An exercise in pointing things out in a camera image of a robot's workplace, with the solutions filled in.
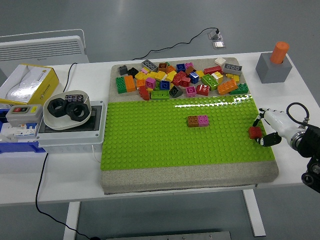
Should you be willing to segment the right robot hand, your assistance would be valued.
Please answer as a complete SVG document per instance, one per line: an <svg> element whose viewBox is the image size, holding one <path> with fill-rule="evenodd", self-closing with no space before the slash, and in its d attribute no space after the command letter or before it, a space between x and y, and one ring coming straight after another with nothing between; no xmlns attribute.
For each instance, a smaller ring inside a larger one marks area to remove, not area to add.
<svg viewBox="0 0 320 240"><path fill-rule="evenodd" d="M305 129L299 128L284 111L273 110L270 108L260 108L260 113L256 117L252 126L256 127L262 119L271 126L275 132L265 135L262 138L257 138L256 141L263 147L270 147L279 144L282 138L287 140L288 145L298 150Z"/></svg>

